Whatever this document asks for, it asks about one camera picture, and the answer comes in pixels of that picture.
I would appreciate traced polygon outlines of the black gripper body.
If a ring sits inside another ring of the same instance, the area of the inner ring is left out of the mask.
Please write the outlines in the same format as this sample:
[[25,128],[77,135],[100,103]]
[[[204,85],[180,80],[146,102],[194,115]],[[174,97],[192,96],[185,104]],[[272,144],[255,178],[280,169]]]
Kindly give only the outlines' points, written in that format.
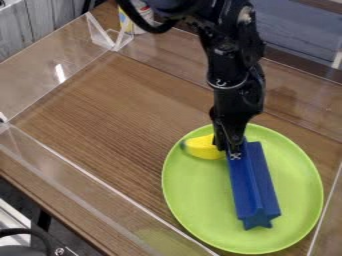
[[243,134],[247,122],[263,111],[265,93],[264,72],[256,64],[240,84],[213,89],[211,119],[228,134]]

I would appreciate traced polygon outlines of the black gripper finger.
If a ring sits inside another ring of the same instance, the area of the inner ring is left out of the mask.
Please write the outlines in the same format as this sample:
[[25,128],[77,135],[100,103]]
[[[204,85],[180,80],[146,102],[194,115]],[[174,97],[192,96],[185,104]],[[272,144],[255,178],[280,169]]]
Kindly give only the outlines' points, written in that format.
[[225,141],[225,133],[221,120],[219,117],[212,114],[211,115],[212,126],[213,126],[213,144],[219,151],[227,150],[227,141]]
[[227,136],[228,153],[231,159],[241,158],[241,144],[247,122],[240,118],[228,117],[224,120],[224,133]]

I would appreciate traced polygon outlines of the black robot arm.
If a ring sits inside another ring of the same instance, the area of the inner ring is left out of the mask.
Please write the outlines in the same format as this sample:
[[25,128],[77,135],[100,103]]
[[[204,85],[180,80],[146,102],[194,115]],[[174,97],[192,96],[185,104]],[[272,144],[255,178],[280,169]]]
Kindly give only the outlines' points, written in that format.
[[248,121],[263,111],[265,78],[259,61],[265,43],[249,0],[141,0],[162,18],[146,22],[132,0],[116,0],[132,22],[161,34],[184,21],[196,30],[207,57],[207,84],[213,91],[209,117],[213,145],[232,157],[243,155]]

